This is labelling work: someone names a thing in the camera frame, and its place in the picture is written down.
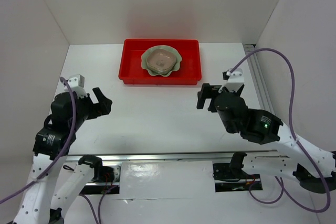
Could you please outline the brown square plate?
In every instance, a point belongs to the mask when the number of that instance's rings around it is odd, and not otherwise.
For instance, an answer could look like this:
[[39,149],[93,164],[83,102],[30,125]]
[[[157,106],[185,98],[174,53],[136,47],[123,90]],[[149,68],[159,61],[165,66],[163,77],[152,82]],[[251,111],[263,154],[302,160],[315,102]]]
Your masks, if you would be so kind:
[[153,50],[146,59],[147,68],[158,74],[167,74],[175,64],[175,54],[165,49]]

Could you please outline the large green scalloped bowl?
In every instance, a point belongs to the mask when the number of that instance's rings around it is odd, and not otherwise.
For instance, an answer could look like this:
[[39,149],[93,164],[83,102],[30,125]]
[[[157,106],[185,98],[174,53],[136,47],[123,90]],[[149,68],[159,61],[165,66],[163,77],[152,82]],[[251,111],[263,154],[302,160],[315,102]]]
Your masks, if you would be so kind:
[[[172,52],[176,56],[176,64],[167,74],[158,74],[147,68],[146,59],[149,56],[149,54],[155,49],[165,49],[169,52]],[[182,56],[180,55],[180,53],[175,48],[168,46],[168,45],[158,45],[158,46],[151,47],[141,55],[141,68],[146,70],[148,74],[153,77],[154,76],[168,77],[172,72],[179,71],[181,62],[182,62]]]

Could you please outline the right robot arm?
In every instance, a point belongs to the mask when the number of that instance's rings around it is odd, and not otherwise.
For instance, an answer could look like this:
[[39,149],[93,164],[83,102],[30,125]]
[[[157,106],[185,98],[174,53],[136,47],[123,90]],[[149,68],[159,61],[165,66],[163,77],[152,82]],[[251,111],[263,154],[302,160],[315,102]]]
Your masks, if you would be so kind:
[[324,194],[335,190],[335,152],[316,147],[305,139],[295,140],[289,126],[272,113],[249,108],[240,97],[242,88],[219,92],[218,86],[202,84],[197,93],[197,109],[210,99],[208,110],[217,113],[227,133],[276,150],[278,157],[262,157],[245,152],[233,154],[229,172],[235,178],[265,174],[298,182],[308,191]]

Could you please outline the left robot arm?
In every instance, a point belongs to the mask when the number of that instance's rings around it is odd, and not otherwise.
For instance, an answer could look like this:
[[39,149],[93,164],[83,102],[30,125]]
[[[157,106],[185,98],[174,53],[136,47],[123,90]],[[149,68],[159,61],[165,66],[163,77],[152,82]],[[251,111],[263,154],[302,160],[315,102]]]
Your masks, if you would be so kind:
[[83,90],[73,88],[56,95],[51,113],[36,134],[33,165],[25,195],[13,223],[63,223],[65,215],[88,182],[114,180],[114,170],[101,158],[85,154],[79,158],[68,180],[56,190],[56,183],[67,159],[76,132],[86,120],[111,112],[112,101],[99,88],[93,88],[97,103]]

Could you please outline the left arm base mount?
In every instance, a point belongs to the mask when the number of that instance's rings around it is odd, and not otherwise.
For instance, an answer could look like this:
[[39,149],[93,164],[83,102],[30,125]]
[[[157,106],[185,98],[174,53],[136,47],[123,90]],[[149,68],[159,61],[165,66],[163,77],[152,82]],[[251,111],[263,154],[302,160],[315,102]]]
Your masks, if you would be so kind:
[[103,195],[104,193],[116,195],[120,192],[120,165],[108,165],[102,168],[99,177],[86,183],[80,194]]

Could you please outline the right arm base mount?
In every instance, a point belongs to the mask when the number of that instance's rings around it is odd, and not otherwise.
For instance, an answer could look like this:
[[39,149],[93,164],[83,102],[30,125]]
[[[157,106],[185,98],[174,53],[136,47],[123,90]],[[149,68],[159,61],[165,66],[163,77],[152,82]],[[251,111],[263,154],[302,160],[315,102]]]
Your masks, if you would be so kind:
[[215,192],[237,192],[262,190],[260,175],[235,175],[230,169],[228,163],[213,163],[213,179],[215,184]]

